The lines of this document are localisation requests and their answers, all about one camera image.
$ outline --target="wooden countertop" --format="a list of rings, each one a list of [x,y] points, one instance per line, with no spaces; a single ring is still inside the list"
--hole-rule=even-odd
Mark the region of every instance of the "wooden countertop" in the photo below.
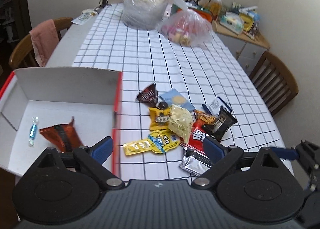
[[[219,22],[212,22],[212,28],[213,31],[222,35],[226,35],[226,36],[230,36],[233,38],[238,38],[241,39],[243,41],[246,42],[250,42],[252,44],[258,45],[258,46],[262,46],[266,49],[270,48],[270,44],[268,43],[268,41],[266,40],[266,38],[260,34],[258,36],[256,36],[255,40],[252,40],[251,38],[249,38],[247,35],[241,33],[240,35],[237,35],[235,33],[233,33],[231,30],[228,30],[227,28],[223,27],[222,25],[220,25]]]

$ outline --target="pink towel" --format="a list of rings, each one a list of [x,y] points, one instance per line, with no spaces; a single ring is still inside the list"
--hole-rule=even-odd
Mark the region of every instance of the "pink towel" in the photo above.
[[[30,32],[35,58],[40,67],[44,67],[59,43],[53,20],[40,23]]]

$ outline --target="snack package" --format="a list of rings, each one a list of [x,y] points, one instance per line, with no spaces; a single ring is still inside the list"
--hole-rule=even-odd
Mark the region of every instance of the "snack package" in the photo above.
[[[152,151],[154,153],[165,153],[176,148],[180,143],[180,138],[169,129],[154,131],[148,138],[125,143],[123,145],[124,154],[133,155],[136,153]]]
[[[168,129],[168,121],[169,121],[169,114],[170,114],[169,107],[167,107],[164,110],[155,108],[155,107],[150,107],[149,113],[151,118],[151,123],[149,128],[150,131]]]
[[[220,142],[227,130],[235,123],[238,123],[238,120],[229,113],[227,109],[221,106],[216,122],[212,124],[204,124],[202,129]]]
[[[227,103],[223,101],[219,96],[213,99],[211,103],[202,105],[206,113],[211,114],[215,117],[219,116],[221,106],[224,106],[228,110],[228,112],[232,113],[232,109],[230,108],[230,106],[227,105]]]
[[[186,145],[187,147],[193,148],[197,150],[198,152],[203,152],[203,140],[208,134],[202,129],[203,125],[203,120],[198,119],[194,122],[192,129],[191,129],[191,134],[189,138],[189,143]]]
[[[193,149],[184,147],[183,159],[179,164],[179,167],[183,170],[190,172],[196,176],[202,175],[209,168],[211,168],[213,163],[205,155],[196,152]]]
[[[203,111],[199,111],[199,110],[194,110],[194,113],[195,113],[195,116],[196,116],[196,119],[197,120],[202,120],[203,121],[203,124],[205,123],[214,123],[215,121],[215,117],[210,115],[210,114],[207,114]]]
[[[74,117],[72,117],[70,123],[42,128],[39,130],[39,133],[56,145],[61,152],[72,152],[73,149],[82,145],[73,124]]]
[[[187,109],[174,104],[171,105],[168,128],[181,137],[185,143],[189,141],[192,124],[193,118]]]
[[[169,106],[175,104],[182,108],[186,108],[190,112],[195,110],[195,107],[176,89],[172,89],[169,92],[160,95],[159,97],[164,100]]]
[[[149,107],[156,107],[156,104],[158,103],[158,91],[156,89],[156,84],[153,83],[146,87],[137,95],[136,100],[140,103],[146,103]]]
[[[188,9],[183,0],[173,0],[181,11],[171,15],[157,26],[157,30],[170,41],[183,46],[200,45],[213,39],[212,25],[200,14]]]

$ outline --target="blue biscuit package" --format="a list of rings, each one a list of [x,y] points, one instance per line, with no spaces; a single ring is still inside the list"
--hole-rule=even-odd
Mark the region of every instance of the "blue biscuit package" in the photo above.
[[[175,104],[180,107],[186,108],[189,112],[192,112],[196,108],[180,94],[176,89],[172,89],[169,92],[166,92],[160,95],[160,98],[165,101],[168,106]]]

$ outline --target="cabinet drawer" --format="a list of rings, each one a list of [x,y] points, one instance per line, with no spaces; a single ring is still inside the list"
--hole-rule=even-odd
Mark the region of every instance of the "cabinet drawer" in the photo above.
[[[245,41],[225,36],[217,33],[223,44],[230,50],[231,54],[237,59],[240,55],[242,48],[244,47]]]
[[[258,60],[259,59],[252,59],[252,58],[243,57],[242,54],[238,58],[238,62],[240,64],[240,66],[243,68],[243,70],[245,71],[245,73],[248,76],[251,74],[251,72],[254,69],[254,67],[256,66]]]
[[[257,46],[247,42],[247,44],[245,44],[244,49],[241,52],[240,57],[244,56],[258,61],[263,52],[265,52],[266,50],[267,49],[264,47]]]

